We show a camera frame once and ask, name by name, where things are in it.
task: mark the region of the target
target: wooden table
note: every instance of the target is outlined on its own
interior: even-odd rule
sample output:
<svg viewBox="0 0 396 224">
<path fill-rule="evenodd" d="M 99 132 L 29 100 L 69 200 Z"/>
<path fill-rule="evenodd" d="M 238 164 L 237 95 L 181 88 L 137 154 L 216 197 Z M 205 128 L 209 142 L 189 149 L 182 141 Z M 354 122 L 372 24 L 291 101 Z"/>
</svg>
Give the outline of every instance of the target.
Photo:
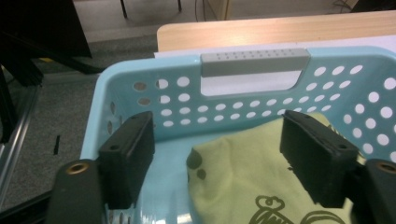
<svg viewBox="0 0 396 224">
<path fill-rule="evenodd" d="M 168 51 L 380 35 L 396 35 L 396 11 L 168 24 L 157 38 Z"/>
</svg>

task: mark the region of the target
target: laundry basket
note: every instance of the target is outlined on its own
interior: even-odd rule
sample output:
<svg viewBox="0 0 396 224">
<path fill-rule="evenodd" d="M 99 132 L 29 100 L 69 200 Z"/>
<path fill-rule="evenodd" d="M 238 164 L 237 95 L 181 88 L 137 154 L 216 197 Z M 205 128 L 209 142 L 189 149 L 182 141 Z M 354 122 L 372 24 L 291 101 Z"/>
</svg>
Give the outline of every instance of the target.
<svg viewBox="0 0 396 224">
<path fill-rule="evenodd" d="M 265 78 L 256 81 L 260 69 L 269 83 L 280 82 L 281 87 L 274 89 Z M 268 90 L 203 93 L 207 77 L 248 74 Z M 117 63 L 96 84 L 81 158 L 96 159 L 98 148 L 124 120 L 152 111 L 156 153 L 138 203 L 128 210 L 107 211 L 109 222 L 200 223 L 191 205 L 185 165 L 193 145 L 280 118 L 285 109 L 316 111 L 366 158 L 396 162 L 395 99 L 396 55 L 372 47 L 257 50 Z"/>
</svg>

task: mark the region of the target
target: basket handle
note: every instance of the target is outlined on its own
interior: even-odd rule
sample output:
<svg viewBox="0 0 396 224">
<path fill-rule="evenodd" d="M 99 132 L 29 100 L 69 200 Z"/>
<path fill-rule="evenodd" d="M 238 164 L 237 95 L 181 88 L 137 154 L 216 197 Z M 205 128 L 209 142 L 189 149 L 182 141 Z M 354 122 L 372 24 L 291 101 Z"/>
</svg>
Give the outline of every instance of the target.
<svg viewBox="0 0 396 224">
<path fill-rule="evenodd" d="M 201 55 L 202 77 L 302 71 L 309 58 L 306 49 L 205 53 Z"/>
</svg>

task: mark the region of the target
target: green cloth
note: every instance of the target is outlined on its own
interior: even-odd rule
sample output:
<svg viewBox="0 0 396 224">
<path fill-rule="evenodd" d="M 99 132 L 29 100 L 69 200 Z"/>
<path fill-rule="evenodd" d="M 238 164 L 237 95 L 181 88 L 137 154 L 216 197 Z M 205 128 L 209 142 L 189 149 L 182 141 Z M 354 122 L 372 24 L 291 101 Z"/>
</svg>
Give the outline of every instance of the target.
<svg viewBox="0 0 396 224">
<path fill-rule="evenodd" d="M 326 126 L 318 113 L 311 116 Z M 314 204 L 279 152 L 283 119 L 193 147 L 189 191 L 204 223 L 349 223 L 344 209 Z"/>
</svg>

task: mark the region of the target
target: gray carpet floor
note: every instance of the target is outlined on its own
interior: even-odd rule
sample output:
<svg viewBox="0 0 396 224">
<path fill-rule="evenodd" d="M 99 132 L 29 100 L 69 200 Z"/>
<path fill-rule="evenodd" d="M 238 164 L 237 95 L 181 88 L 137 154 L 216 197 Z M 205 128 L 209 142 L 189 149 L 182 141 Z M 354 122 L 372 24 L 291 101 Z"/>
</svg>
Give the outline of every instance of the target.
<svg viewBox="0 0 396 224">
<path fill-rule="evenodd" d="M 156 35 L 148 35 L 96 42 L 90 44 L 90 49 L 92 59 L 77 60 L 108 67 L 121 61 L 152 58 L 157 39 Z M 79 158 L 98 78 L 58 63 L 35 63 L 45 78 L 1 210 L 50 190 L 58 168 Z M 54 155 L 58 136 L 59 151 Z"/>
</svg>

